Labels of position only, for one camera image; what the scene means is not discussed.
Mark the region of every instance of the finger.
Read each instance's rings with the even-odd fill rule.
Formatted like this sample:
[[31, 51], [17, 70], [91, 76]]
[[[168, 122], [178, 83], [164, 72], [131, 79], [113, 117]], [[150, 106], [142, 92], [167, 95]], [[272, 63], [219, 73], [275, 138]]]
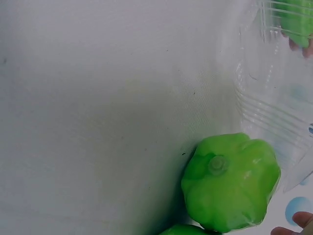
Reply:
[[292, 219], [301, 228], [305, 228], [313, 221], [313, 214], [308, 212], [297, 212], [293, 215]]
[[283, 35], [284, 38], [287, 38], [287, 37], [288, 37], [284, 32], [281, 32], [281, 33], [282, 33], [282, 35]]
[[298, 50], [299, 46], [289, 38], [289, 47], [291, 50]]
[[302, 50], [302, 54], [304, 58], [309, 58], [311, 55], [313, 55], [313, 39], [311, 38], [312, 36], [313, 35], [311, 34], [308, 48], [304, 48]]
[[302, 49], [302, 55], [304, 58], [309, 58], [313, 54], [313, 51], [309, 48], [303, 48]]
[[293, 231], [281, 227], [275, 228], [272, 230], [272, 232], [270, 232], [270, 235], [292, 235], [292, 234]]

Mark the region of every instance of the clear plastic bag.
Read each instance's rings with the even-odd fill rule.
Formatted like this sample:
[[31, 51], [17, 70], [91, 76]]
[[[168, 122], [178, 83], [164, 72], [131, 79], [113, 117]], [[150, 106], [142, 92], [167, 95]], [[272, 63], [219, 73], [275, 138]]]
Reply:
[[[310, 164], [297, 167], [313, 144], [313, 60], [290, 49], [273, 1], [256, 4], [258, 7], [251, 8], [255, 9], [254, 20], [241, 26], [242, 61], [236, 72], [238, 108], [243, 130], [274, 147], [288, 180], [284, 187], [287, 191], [313, 170]], [[292, 33], [300, 37], [299, 32], [289, 31]]]

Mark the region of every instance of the white backdrop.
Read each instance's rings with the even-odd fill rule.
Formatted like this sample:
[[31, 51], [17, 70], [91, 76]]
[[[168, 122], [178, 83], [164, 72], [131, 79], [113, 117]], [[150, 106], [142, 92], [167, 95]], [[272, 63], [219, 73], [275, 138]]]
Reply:
[[0, 234], [154, 235], [239, 128], [247, 0], [0, 0]]

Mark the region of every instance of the pepper stem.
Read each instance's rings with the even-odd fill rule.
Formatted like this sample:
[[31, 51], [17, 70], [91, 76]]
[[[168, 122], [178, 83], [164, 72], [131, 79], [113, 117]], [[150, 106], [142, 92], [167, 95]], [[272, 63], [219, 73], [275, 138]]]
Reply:
[[212, 175], [221, 175], [228, 169], [228, 161], [224, 156], [217, 155], [210, 160], [208, 168]]

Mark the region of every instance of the green vegetable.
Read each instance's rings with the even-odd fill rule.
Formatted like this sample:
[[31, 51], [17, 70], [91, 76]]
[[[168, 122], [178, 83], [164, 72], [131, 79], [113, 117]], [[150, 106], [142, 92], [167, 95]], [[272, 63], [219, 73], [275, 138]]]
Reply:
[[268, 143], [228, 134], [198, 145], [181, 187], [192, 219], [209, 231], [228, 233], [263, 221], [280, 175]]
[[160, 235], [207, 235], [203, 229], [194, 225], [177, 224], [165, 230]]
[[276, 0], [273, 8], [283, 32], [299, 46], [308, 47], [313, 33], [313, 1]]

